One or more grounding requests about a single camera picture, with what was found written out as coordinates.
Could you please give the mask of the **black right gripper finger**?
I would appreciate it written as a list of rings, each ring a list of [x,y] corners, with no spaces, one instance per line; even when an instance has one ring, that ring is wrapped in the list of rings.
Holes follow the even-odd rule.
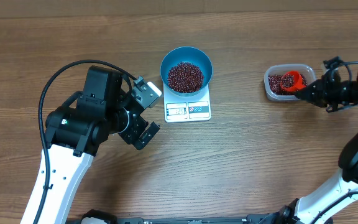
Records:
[[[302,98],[302,100],[319,108],[326,108],[328,105],[323,98]]]
[[[305,88],[295,92],[298,99],[321,99],[324,94],[324,82],[316,80]]]

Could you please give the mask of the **red measuring scoop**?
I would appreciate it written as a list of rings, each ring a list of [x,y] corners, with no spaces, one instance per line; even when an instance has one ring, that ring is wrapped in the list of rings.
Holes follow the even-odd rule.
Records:
[[[306,87],[306,85],[303,84],[303,77],[301,76],[300,72],[292,70],[287,72],[286,74],[292,74],[294,76],[295,84],[293,85],[292,88],[287,88],[282,90],[287,91],[289,93],[293,93]]]

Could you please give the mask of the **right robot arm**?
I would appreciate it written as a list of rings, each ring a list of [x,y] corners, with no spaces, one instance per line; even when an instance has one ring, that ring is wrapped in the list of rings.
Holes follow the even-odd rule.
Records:
[[[339,57],[324,61],[325,74],[295,96],[328,113],[358,105],[358,73],[355,80],[341,81],[339,67],[349,68],[351,62]],[[311,194],[284,206],[272,223],[332,223],[332,217],[358,200],[358,133],[344,146],[337,172]]]

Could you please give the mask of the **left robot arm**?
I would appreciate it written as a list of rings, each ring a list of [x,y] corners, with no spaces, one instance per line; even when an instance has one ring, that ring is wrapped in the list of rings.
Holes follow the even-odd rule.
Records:
[[[99,146],[113,134],[143,149],[159,131],[141,113],[162,92],[142,77],[91,66],[84,89],[51,112],[42,128],[42,158],[22,223],[65,223]]]

